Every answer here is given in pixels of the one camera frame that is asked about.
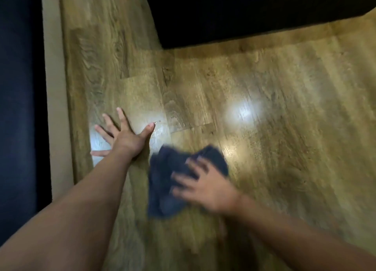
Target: wooden floor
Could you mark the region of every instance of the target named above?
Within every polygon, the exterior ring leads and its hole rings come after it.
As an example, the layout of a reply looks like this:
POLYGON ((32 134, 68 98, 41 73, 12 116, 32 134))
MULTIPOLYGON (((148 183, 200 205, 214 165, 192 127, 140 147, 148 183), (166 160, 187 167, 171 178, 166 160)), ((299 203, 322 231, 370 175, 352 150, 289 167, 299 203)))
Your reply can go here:
POLYGON ((121 106, 136 133, 156 122, 129 171, 105 270, 287 269, 198 208, 149 220, 147 160, 162 144, 217 145, 257 201, 376 254, 376 11, 163 51, 146 0, 62 3, 76 180, 106 146, 93 128, 103 112, 121 106))

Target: hand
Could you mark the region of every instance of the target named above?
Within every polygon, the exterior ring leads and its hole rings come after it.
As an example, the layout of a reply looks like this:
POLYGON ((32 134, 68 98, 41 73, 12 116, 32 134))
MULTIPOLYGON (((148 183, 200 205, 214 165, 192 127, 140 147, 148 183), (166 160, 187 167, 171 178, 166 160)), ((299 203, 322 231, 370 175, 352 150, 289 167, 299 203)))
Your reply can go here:
MULTIPOLYGON (((120 131, 107 114, 103 114, 103 118, 105 119, 107 130, 112 135, 99 125, 96 125, 94 128, 111 145, 112 151, 120 151, 134 158, 144 148, 145 140, 153 132, 155 124, 154 122, 149 123, 139 135, 136 135, 129 129, 123 110, 119 107, 116 110, 120 118, 120 131)), ((105 157, 111 150, 91 151, 90 154, 105 157)))
POLYGON ((199 157, 197 161, 199 163, 187 159, 186 164, 198 176, 198 180, 182 174, 172 174, 185 187, 175 187, 173 195, 200 204, 211 212, 230 215, 240 193, 209 160, 199 157))

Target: towel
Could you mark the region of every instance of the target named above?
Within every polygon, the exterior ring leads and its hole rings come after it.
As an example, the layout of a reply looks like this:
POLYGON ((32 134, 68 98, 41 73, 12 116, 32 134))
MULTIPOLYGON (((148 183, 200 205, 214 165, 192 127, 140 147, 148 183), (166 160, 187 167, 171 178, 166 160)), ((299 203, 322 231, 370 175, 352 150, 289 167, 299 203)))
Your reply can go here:
POLYGON ((172 172, 186 174, 197 179, 197 176, 185 164, 187 158, 197 159, 198 156, 208 159, 224 175, 229 170, 222 153, 213 146, 206 146, 195 154, 180 152, 169 146, 162 146, 157 154, 150 159, 149 170, 149 202, 147 214, 149 217, 169 217, 181 211, 187 203, 172 195, 171 188, 181 187, 171 178, 172 172))

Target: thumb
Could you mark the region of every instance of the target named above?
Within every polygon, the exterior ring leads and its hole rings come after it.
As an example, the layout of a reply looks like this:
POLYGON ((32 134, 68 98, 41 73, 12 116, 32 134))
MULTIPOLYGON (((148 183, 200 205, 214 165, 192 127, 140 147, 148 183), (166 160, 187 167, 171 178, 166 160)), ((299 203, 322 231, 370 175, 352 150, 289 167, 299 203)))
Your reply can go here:
POLYGON ((149 123, 144 130, 139 134, 142 138, 146 139, 154 130, 155 123, 151 122, 149 123))

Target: black couch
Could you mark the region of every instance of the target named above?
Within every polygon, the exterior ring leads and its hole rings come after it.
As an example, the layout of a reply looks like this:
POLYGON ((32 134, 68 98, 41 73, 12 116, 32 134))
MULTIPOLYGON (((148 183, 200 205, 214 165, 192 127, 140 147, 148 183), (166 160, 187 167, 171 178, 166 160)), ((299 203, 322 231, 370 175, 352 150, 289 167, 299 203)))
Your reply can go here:
POLYGON ((0 0, 0 245, 51 202, 41 0, 0 0))
POLYGON ((363 15, 376 0, 148 0, 164 48, 363 15))

